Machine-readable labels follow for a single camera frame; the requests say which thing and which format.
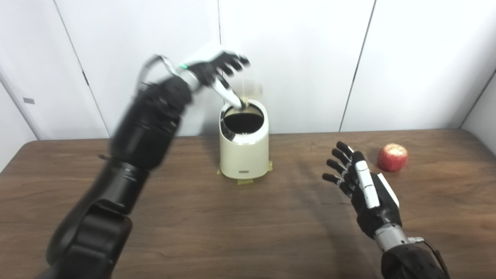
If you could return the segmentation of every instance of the red apple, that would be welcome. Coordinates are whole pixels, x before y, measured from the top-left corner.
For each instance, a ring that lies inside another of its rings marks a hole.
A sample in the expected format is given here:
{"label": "red apple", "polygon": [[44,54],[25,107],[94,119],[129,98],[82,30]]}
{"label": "red apple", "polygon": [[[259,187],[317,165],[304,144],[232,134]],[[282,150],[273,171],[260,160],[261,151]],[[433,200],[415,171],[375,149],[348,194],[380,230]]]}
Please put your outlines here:
{"label": "red apple", "polygon": [[408,160],[408,151],[399,144],[388,143],[384,146],[377,158],[377,164],[385,171],[399,171]]}

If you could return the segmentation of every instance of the wooden table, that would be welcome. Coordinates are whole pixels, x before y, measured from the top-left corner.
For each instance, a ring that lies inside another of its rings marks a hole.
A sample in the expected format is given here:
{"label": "wooden table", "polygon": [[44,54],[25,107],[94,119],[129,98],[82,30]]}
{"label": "wooden table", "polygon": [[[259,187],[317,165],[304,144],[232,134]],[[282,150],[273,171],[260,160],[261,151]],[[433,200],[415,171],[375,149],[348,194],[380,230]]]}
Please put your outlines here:
{"label": "wooden table", "polygon": [[[116,279],[382,278],[374,241],[336,186],[322,181],[338,140],[372,171],[381,146],[410,159],[385,173],[407,235],[442,251],[454,279],[496,277],[496,158],[463,130],[271,135],[274,170],[253,184],[217,174],[218,139],[176,139],[132,213]],[[2,278],[44,270],[55,227],[104,164],[108,141],[35,141],[0,175]]]}

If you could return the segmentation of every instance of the yellow tape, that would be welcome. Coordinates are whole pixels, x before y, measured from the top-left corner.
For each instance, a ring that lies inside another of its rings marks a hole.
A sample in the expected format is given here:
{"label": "yellow tape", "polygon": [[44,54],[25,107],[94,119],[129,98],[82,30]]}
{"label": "yellow tape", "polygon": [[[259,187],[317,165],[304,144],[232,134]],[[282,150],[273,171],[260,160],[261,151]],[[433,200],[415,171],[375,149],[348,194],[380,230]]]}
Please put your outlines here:
{"label": "yellow tape", "polygon": [[238,185],[253,183],[253,179],[238,179]]}
{"label": "yellow tape", "polygon": [[[272,161],[269,161],[269,169],[268,171],[274,170],[272,167]],[[222,171],[220,170],[220,165],[219,168],[217,168],[217,174],[222,174]],[[253,179],[238,179],[238,185],[243,185],[243,184],[250,184],[253,183]]]}

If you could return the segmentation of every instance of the white wall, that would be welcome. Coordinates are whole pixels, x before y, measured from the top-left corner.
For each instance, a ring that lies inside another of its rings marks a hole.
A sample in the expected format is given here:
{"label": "white wall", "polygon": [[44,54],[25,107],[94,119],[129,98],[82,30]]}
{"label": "white wall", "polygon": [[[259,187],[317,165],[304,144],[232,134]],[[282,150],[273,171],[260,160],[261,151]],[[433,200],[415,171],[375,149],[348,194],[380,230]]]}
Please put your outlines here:
{"label": "white wall", "polygon": [[[372,6],[4,0],[0,77],[41,139],[102,138],[132,101],[146,59],[179,63],[217,41],[250,58],[238,77],[262,83],[272,133],[338,131],[342,120],[342,131],[459,127],[496,68],[496,2],[378,0],[347,101]],[[215,132],[222,103],[212,90],[196,96],[180,135]]]}
{"label": "white wall", "polygon": [[[216,0],[57,0],[62,18],[111,134],[134,95],[139,70],[153,54],[178,64],[219,39]],[[158,67],[153,77],[165,70]],[[223,101],[195,97],[180,135],[215,125]]]}
{"label": "white wall", "polygon": [[53,1],[0,1],[0,75],[40,139],[108,137]]}
{"label": "white wall", "polygon": [[496,78],[492,78],[462,128],[473,133],[496,154]]}
{"label": "white wall", "polygon": [[373,0],[220,0],[221,40],[263,85],[271,133],[337,132]]}
{"label": "white wall", "polygon": [[341,130],[458,128],[495,48],[496,1],[378,0]]}
{"label": "white wall", "polygon": [[0,83],[0,172],[27,142],[36,140],[7,91]]}

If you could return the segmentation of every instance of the robotic arm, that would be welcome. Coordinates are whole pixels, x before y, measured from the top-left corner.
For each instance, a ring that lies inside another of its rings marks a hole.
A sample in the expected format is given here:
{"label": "robotic arm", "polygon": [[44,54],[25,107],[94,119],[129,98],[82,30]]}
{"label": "robotic arm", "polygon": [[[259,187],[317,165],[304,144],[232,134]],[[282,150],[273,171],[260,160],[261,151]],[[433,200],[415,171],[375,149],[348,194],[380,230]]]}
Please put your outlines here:
{"label": "robotic arm", "polygon": [[[172,76],[143,86],[148,70],[164,62]],[[211,86],[228,103],[244,103],[220,72],[232,75],[249,65],[239,54],[222,51],[208,61],[173,70],[162,56],[140,74],[137,97],[110,143],[110,158],[99,177],[69,212],[50,240],[50,265],[36,279],[108,279],[132,229],[129,215],[150,171],[162,162],[192,94]]]}
{"label": "robotic arm", "polygon": [[[402,229],[399,202],[382,174],[369,171],[363,154],[338,141],[327,165],[341,177],[324,173],[322,178],[339,186],[357,212],[360,229],[374,239],[383,253],[381,272],[385,279],[449,279],[447,267],[438,250],[422,237],[406,237]],[[431,254],[417,247],[425,243]]]}

